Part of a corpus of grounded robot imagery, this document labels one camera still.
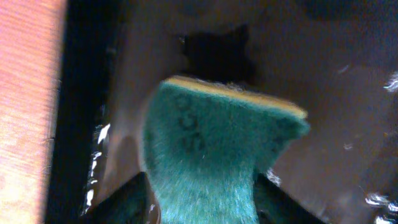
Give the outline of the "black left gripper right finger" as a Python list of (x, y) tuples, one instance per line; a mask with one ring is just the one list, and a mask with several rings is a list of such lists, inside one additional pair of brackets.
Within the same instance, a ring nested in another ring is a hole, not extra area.
[(254, 203), (260, 224), (324, 224), (264, 174), (254, 174)]

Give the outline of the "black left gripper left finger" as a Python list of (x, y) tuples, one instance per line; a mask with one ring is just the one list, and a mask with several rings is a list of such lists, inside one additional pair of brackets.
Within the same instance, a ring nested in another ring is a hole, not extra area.
[(81, 224), (145, 224), (146, 206), (146, 174), (140, 172), (83, 215)]

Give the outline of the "green yellow sponge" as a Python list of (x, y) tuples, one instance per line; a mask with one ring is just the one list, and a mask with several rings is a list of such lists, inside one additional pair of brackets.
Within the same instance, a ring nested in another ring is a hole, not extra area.
[(287, 100), (172, 77), (156, 91), (142, 133), (142, 161), (163, 223), (257, 223), (256, 168), (309, 129)]

